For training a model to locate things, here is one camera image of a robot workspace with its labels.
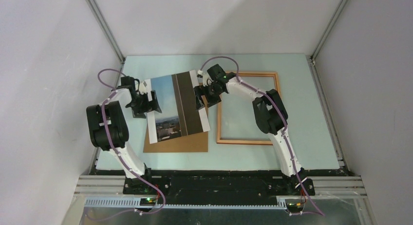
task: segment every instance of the light blue tabletop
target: light blue tabletop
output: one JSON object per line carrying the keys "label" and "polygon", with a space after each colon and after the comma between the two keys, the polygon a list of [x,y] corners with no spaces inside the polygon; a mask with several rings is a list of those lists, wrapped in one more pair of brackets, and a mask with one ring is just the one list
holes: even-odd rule
{"label": "light blue tabletop", "polygon": [[[198,70],[214,55],[128,56],[123,72],[143,79]],[[241,71],[278,72],[284,105],[288,112],[288,129],[298,160],[305,169],[338,169],[333,143],[321,109],[307,59],[303,54],[227,55],[234,58]],[[205,69],[219,63],[225,71],[236,70],[227,59],[209,62]],[[239,116],[245,112],[238,110]],[[208,110],[211,131],[208,152],[143,153],[147,128],[145,119],[126,115],[129,142],[139,158],[152,169],[178,170],[267,170],[280,169],[272,146],[224,145],[216,143],[217,106]],[[255,123],[244,124],[255,126]],[[97,169],[122,169],[116,159],[101,151]]]}

